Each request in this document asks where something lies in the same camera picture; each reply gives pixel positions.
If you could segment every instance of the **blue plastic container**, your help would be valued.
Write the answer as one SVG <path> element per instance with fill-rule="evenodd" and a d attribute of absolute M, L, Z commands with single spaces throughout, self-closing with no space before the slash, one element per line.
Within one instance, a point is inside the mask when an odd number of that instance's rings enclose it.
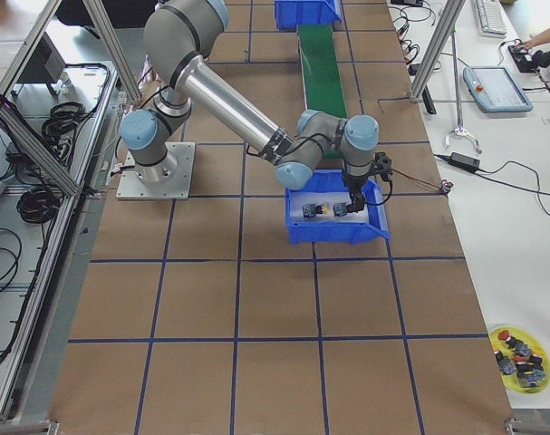
<path fill-rule="evenodd" d="M 373 240 L 376 237 L 390 239 L 387 219 L 383 206 L 367 207 L 369 221 L 330 222 L 300 221 L 291 217 L 291 206 L 297 194 L 305 192 L 328 193 L 348 192 L 343 185 L 340 170 L 316 170 L 313 177 L 301 190 L 286 190 L 285 222 L 289 231 L 289 240 L 299 242 L 349 242 L 351 244 Z M 369 180 L 362 189 L 369 202 L 380 203 L 381 189 Z"/>
<path fill-rule="evenodd" d="M 275 0 L 276 28 L 296 29 L 299 24 L 341 21 L 341 0 Z"/>

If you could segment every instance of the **white keyboard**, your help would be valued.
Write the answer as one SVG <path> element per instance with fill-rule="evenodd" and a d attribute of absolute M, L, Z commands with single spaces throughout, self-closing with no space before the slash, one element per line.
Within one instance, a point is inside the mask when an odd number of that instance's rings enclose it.
<path fill-rule="evenodd" d="M 478 33 L 483 36 L 502 38 L 507 35 L 507 26 L 502 19 L 499 0 L 472 0 L 478 21 Z"/>

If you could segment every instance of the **person's arm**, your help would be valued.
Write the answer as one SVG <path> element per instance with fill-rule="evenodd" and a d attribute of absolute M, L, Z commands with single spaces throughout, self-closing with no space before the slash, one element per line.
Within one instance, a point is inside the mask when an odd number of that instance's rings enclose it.
<path fill-rule="evenodd" d="M 536 47 L 537 45 L 550 43 L 550 28 L 546 29 L 542 33 L 538 34 L 530 41 L 525 41 L 524 46 L 528 49 Z"/>

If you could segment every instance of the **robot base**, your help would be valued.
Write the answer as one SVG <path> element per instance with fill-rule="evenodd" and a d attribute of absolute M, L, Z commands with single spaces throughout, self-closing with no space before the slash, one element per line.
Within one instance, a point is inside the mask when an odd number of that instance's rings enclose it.
<path fill-rule="evenodd" d="M 133 170 L 121 174 L 118 199 L 188 199 L 192 166 L 194 165 L 194 142 L 166 142 L 168 152 L 178 160 L 178 167 L 172 177 L 164 183 L 144 184 Z M 128 152 L 125 166 L 133 166 L 134 159 Z"/>

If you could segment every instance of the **green strip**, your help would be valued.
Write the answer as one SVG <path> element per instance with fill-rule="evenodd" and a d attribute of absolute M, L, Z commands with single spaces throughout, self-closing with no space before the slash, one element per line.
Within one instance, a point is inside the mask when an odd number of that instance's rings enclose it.
<path fill-rule="evenodd" d="M 346 118 L 347 110 L 337 68 L 331 25 L 299 25 L 298 33 L 307 109 Z M 325 157 L 337 158 L 341 157 L 341 154 L 330 151 Z"/>

